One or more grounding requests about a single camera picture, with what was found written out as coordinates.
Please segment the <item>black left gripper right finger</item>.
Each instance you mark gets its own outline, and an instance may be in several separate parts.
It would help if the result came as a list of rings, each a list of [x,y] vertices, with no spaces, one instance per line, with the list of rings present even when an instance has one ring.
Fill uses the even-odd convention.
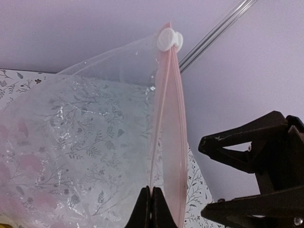
[[[151,199],[151,227],[177,228],[162,190],[154,187]]]

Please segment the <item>clear pink zip top bag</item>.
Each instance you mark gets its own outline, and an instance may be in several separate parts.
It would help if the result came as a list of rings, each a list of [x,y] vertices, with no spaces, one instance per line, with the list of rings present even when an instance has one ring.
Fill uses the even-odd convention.
[[[124,228],[142,188],[184,226],[187,130],[181,33],[75,64],[0,111],[0,224]]]

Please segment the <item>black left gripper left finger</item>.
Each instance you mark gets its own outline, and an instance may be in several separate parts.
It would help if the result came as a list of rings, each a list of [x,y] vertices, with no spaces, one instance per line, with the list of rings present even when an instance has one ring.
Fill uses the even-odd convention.
[[[149,186],[142,188],[125,228],[149,228],[151,215],[151,192]]]

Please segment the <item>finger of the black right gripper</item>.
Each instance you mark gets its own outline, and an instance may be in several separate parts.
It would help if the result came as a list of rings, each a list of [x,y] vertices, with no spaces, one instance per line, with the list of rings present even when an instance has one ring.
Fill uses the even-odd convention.
[[[241,127],[202,137],[198,150],[254,174],[260,190],[304,184],[304,123],[296,116],[272,111]]]
[[[302,228],[304,187],[211,203],[201,216],[229,228]]]

